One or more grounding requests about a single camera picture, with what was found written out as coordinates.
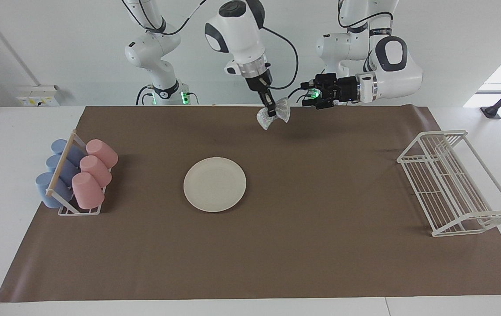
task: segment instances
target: cup rack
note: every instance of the cup rack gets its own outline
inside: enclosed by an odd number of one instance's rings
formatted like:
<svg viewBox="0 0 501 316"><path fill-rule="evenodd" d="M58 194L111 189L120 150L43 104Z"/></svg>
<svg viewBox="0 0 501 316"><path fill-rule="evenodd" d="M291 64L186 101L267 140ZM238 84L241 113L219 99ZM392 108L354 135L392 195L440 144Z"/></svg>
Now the cup rack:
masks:
<svg viewBox="0 0 501 316"><path fill-rule="evenodd" d="M55 200L58 200L63 206L59 208L58 215L59 216L87 216L87 215L98 215L100 214L100 210L102 209L102 204L98 206L97 208L92 208L90 210L83 210L81 208L78 208L78 206L73 206L70 202L67 202L64 198L62 198L56 191L55 191L55 184L57 183L57 179L59 178L61 174L61 170L63 167L63 162L67 158L69 151L71 149L71 146L73 144L76 144L81 150L86 152L86 144L83 142L83 140L76 134L76 129L71 132L69 139L67 140L67 144L65 148L63 149L63 152L61 153L61 159L59 160L59 164L57 164L55 168L55 172L53 172L53 177L51 178L51 182L49 183L49 187L46 189L45 195L50 197L55 198ZM102 192L106 194L106 187L102 188Z"/></svg>
<svg viewBox="0 0 501 316"><path fill-rule="evenodd" d="M501 193L466 130L422 132L397 159L424 210L432 236L478 234L501 224L453 148L465 142Z"/></svg>

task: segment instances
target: blue cup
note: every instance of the blue cup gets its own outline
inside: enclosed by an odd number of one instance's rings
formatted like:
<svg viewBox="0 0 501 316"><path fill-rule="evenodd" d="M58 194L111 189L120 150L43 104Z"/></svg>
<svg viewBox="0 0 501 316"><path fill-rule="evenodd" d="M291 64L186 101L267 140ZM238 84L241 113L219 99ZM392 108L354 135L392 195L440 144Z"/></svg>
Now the blue cup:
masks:
<svg viewBox="0 0 501 316"><path fill-rule="evenodd" d="M49 157L48 160L45 162L47 170L51 173L55 172L55 168L57 168L59 160L61 160L60 154L54 154L53 156ZM63 180L66 186L70 187L71 184L73 183L73 177L76 176L78 173L79 170L75 166L73 166L73 164L68 159L66 159L63 162L59 178Z"/></svg>
<svg viewBox="0 0 501 316"><path fill-rule="evenodd" d="M56 200L54 197L45 196L45 190L49 188L49 182L51 182L52 177L53 177L53 172L46 172L40 174L36 178L36 187L38 188L41 200L43 201L45 206L47 206L48 208L60 208L62 204L58 200ZM73 193L61 179L57 179L54 190L67 202L69 202L73 197Z"/></svg>
<svg viewBox="0 0 501 316"><path fill-rule="evenodd" d="M56 140L53 144L51 144L51 151L53 154L62 154L66 145L66 140ZM86 156L86 154L73 144L69 150L69 154L67 155L67 160L69 160L75 167L79 168L80 160L84 158L84 156Z"/></svg>

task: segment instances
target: white wall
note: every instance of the white wall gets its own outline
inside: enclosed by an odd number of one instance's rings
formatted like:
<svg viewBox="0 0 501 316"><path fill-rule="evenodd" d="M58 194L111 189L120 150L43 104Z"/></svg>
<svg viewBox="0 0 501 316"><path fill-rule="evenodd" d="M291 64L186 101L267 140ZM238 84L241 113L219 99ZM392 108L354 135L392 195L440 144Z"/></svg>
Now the white wall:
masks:
<svg viewBox="0 0 501 316"><path fill-rule="evenodd" d="M229 57L213 52L203 26L226 0L209 0L182 31L182 44L164 59L205 104L258 103L242 78L228 76ZM199 0L159 0L162 14L178 26ZM301 59L298 82L323 69L314 51L316 38L338 32L337 0L263 0L266 25L296 44ZM501 64L501 2L492 0L402 0L393 34L406 40L425 70L423 88L413 96L379 104L462 106ZM41 84L56 84L66 105L132 104L144 70L130 65L123 48L142 33L120 0L0 1L0 31ZM263 32L274 84L288 82L294 69L285 42ZM30 79L0 52L0 83L6 94ZM286 92L274 92L282 97Z"/></svg>

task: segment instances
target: pink cup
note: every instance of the pink cup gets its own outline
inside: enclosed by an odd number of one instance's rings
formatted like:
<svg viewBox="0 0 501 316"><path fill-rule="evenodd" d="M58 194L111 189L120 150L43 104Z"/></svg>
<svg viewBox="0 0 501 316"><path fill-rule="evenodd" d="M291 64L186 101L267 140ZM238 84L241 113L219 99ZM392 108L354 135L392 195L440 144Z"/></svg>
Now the pink cup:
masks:
<svg viewBox="0 0 501 316"><path fill-rule="evenodd" d="M88 144L86 144L86 152L102 160L108 169L118 163L118 154L116 154L108 144L101 140L91 140L88 142Z"/></svg>
<svg viewBox="0 0 501 316"><path fill-rule="evenodd" d="M112 174L106 168L102 160L96 156L86 156L80 160L80 170L92 174L101 188L107 186L112 181Z"/></svg>
<svg viewBox="0 0 501 316"><path fill-rule="evenodd" d="M104 202L104 193L88 172L81 172L73 177L73 192L78 206L83 210L97 208Z"/></svg>

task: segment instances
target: plastic cup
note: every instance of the plastic cup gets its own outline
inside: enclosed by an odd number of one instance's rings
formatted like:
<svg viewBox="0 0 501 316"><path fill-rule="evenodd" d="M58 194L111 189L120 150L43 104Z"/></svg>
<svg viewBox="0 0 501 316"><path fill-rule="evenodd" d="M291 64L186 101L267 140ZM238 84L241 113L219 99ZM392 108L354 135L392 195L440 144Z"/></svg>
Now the plastic cup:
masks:
<svg viewBox="0 0 501 316"><path fill-rule="evenodd" d="M53 142L53 144L51 144L51 151L53 152L53 154L62 154L66 145L67 145L66 140L56 140L55 142ZM80 160L84 158L84 156L86 156L86 154L84 154L82 150L80 150L77 146L73 144L66 158L75 167L78 168L78 166L80 165Z"/></svg>
<svg viewBox="0 0 501 316"><path fill-rule="evenodd" d="M80 170L92 174L101 188L107 186L112 181L112 174L106 168L102 160L96 156L86 156L80 160Z"/></svg>
<svg viewBox="0 0 501 316"><path fill-rule="evenodd" d="M101 140L91 140L88 142L88 144L86 144L86 152L102 160L108 169L118 163L118 154L116 154L108 144Z"/></svg>
<svg viewBox="0 0 501 316"><path fill-rule="evenodd" d="M36 178L36 187L38 192L40 193L41 200L48 208L60 208L63 206L58 200L54 197L45 196L45 190L49 187L49 182L51 182L51 178L53 177L53 172L46 172L40 174ZM55 192L59 194L64 200L69 202L73 197L73 192L69 190L69 188L65 185L65 183L59 178L55 184Z"/></svg>
<svg viewBox="0 0 501 316"><path fill-rule="evenodd" d="M49 157L45 162L45 166L49 172L55 172L55 168L57 168L57 164L59 164L59 160L61 160L60 154L54 154ZM59 174L59 178L63 180L66 186L70 187L73 183L73 177L79 173L79 170L68 160L66 159L63 162L63 167L61 169L61 173Z"/></svg>
<svg viewBox="0 0 501 316"><path fill-rule="evenodd" d="M104 193L88 172L81 172L73 177L73 192L78 206L83 210L97 208L104 202Z"/></svg>

